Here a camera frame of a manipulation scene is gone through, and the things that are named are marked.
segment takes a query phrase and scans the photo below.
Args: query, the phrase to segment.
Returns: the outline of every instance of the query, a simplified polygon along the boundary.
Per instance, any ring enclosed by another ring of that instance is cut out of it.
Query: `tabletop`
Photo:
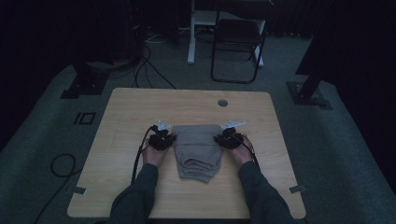
[[[227,102],[226,106],[219,101]],[[70,217],[109,217],[111,204],[131,183],[134,159],[146,130],[161,120],[172,126],[225,124],[236,127],[255,148],[262,173],[279,191],[294,218],[303,218],[300,192],[271,96],[254,91],[196,91],[118,88],[112,92],[68,207]],[[140,159],[137,171],[142,167]],[[180,179],[173,148],[159,170],[151,218],[249,218],[238,165],[224,151],[216,175],[203,183]]]

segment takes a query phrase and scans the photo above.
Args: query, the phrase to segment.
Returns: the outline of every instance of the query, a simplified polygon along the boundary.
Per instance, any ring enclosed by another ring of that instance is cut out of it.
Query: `gray garment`
[[[177,134],[174,147],[180,178],[209,182],[221,165],[222,149],[213,138],[222,133],[220,126],[174,126],[172,133]]]

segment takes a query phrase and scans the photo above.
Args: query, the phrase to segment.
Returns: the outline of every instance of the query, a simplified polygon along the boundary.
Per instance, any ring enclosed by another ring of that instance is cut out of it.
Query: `table hole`
[[[221,100],[218,100],[218,105],[224,107],[224,106],[228,105],[228,102],[224,99],[221,99]]]

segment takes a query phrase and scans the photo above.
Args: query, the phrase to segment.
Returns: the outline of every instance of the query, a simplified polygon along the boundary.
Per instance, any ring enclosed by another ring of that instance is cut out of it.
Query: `dark background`
[[[197,8],[213,7],[210,0],[197,3]],[[276,15],[268,33],[314,36],[297,74],[319,76],[337,87],[395,190],[395,4],[385,0],[274,3]],[[0,148],[67,65],[75,60],[132,59],[137,24],[150,25],[177,44],[177,27],[189,26],[190,8],[191,2],[184,0],[1,0]]]

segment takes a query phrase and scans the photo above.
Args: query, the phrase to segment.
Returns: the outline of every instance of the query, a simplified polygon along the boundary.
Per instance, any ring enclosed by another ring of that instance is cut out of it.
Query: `gray carpet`
[[[295,105],[291,100],[286,82],[306,79],[294,73],[309,43],[310,40],[300,37],[269,36],[263,53],[264,68],[259,70],[257,80],[248,85],[218,83],[210,79],[210,44],[206,42],[197,44],[194,65],[187,65],[189,39],[186,37],[180,39],[178,46],[169,42],[147,43],[147,46],[151,49],[149,61],[178,89],[268,91],[271,94],[297,181],[306,188],[302,195],[307,215],[301,223],[396,223],[395,195],[335,87],[328,83],[321,83],[319,87],[333,110]],[[247,70],[252,69],[252,63],[238,66],[220,63],[219,69],[228,68],[220,74],[233,72],[248,76]],[[51,173],[52,159],[61,153],[71,153],[76,157],[76,169],[82,168],[112,90],[131,87],[134,80],[133,72],[112,73],[102,95],[61,100],[62,92],[69,88],[75,75],[75,71],[67,67],[52,80],[30,116],[0,154],[0,223],[35,221],[64,182],[64,178]],[[171,88],[149,66],[148,79],[154,88]],[[141,88],[149,88],[145,67],[139,73],[138,84]],[[78,113],[91,112],[96,113],[91,125],[75,124]],[[69,158],[62,158],[54,166],[59,174],[65,175],[71,165]],[[71,188],[77,182],[78,175],[71,177],[38,223],[95,223],[103,220],[67,215]],[[212,223],[209,220],[180,221],[197,222]]]

